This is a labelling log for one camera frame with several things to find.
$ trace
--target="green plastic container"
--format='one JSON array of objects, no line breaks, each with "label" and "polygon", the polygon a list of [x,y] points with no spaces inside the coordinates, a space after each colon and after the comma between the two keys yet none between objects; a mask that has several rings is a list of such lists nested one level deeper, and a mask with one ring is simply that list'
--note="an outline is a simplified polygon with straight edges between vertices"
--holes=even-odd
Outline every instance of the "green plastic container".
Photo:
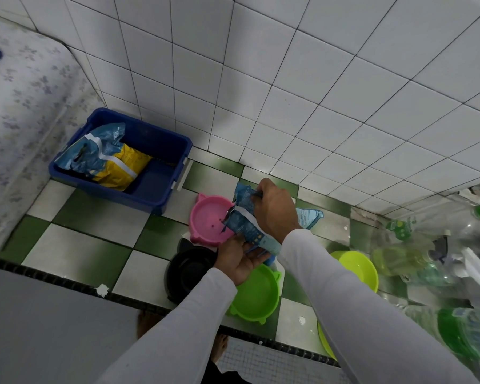
[{"label": "green plastic container", "polygon": [[265,324],[279,303],[280,278],[280,272],[261,264],[243,284],[237,286],[237,296],[229,307],[229,314]]}]

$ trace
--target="white long sleeve shirt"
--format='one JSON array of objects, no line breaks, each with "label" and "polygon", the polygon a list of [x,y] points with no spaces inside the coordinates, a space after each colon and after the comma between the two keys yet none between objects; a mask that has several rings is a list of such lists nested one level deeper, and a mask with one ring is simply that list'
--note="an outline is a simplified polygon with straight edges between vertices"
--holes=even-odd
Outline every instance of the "white long sleeve shirt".
[{"label": "white long sleeve shirt", "polygon": [[[278,260],[301,284],[352,382],[479,384],[447,349],[332,258],[310,231],[288,234]],[[212,268],[98,383],[200,383],[236,293],[232,281]]]}]

